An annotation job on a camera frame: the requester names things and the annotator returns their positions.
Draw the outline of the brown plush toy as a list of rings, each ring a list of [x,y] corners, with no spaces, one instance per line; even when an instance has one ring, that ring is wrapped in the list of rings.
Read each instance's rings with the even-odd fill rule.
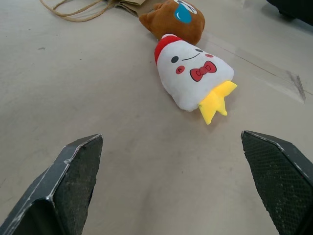
[[[158,40],[166,34],[196,45],[205,28],[205,18],[194,5],[184,0],[156,3],[154,10],[139,16],[141,24]]]

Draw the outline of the black object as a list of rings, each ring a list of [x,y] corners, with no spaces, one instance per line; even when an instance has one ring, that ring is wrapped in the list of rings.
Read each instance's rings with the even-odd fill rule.
[[[313,0],[266,0],[275,6],[281,15],[299,19],[313,26]]]

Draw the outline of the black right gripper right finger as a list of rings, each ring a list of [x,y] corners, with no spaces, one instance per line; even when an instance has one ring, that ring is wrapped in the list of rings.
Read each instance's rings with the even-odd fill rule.
[[[291,142],[245,130],[245,157],[279,235],[313,235],[313,163]]]

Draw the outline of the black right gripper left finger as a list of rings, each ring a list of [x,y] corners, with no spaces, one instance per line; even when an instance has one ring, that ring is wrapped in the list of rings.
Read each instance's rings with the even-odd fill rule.
[[[66,145],[27,188],[0,235],[81,235],[99,170],[103,136]]]

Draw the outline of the clear tape strip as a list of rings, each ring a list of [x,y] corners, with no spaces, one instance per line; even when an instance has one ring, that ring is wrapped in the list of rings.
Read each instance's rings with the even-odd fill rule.
[[[267,60],[236,47],[207,31],[202,34],[199,45],[204,46],[206,50],[225,60],[233,67],[236,75],[253,77],[278,92],[302,104],[305,103],[305,90],[298,74],[281,69]]]

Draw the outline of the white chicken plush toy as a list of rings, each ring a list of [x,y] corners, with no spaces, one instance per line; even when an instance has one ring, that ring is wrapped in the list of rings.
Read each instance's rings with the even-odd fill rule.
[[[224,60],[174,34],[160,39],[154,56],[161,83],[180,109],[199,109],[206,124],[217,112],[227,115],[224,99],[237,85]]]

